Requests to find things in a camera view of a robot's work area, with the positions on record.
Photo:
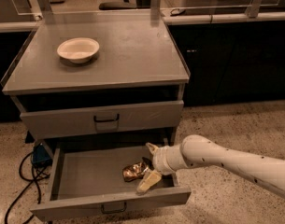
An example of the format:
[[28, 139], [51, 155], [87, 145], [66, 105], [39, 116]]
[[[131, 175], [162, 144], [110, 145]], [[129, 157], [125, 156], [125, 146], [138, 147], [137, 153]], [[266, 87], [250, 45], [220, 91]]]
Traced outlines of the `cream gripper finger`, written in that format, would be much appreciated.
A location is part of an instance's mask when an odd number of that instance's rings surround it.
[[151, 153], [152, 155], [154, 155], [154, 154], [156, 153], [156, 151], [159, 149], [156, 145], [154, 145], [154, 144], [152, 144], [152, 143], [150, 143], [150, 142], [148, 142], [148, 143], [146, 144], [146, 147], [149, 149], [149, 151], [150, 151], [150, 153]]
[[152, 186], [162, 179], [162, 175], [156, 170], [148, 170], [138, 184], [137, 193], [146, 193]]

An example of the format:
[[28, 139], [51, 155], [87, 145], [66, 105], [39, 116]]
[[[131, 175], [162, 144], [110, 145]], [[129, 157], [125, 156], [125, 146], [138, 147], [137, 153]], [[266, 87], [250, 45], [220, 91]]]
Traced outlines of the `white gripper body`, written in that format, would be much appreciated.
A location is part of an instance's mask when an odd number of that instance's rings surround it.
[[152, 164], [161, 175], [170, 175], [176, 171], [172, 161], [178, 157], [179, 149], [177, 147], [156, 147], [152, 152]]

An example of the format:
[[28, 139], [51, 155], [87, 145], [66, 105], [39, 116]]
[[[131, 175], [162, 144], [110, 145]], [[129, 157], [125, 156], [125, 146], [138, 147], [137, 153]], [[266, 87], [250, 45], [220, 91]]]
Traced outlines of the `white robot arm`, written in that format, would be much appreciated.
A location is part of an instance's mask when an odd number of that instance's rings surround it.
[[140, 181], [136, 188], [139, 194], [146, 193], [164, 175], [214, 165], [285, 199], [285, 160], [221, 147], [201, 135], [189, 135], [174, 146], [146, 146], [152, 154], [153, 170]]

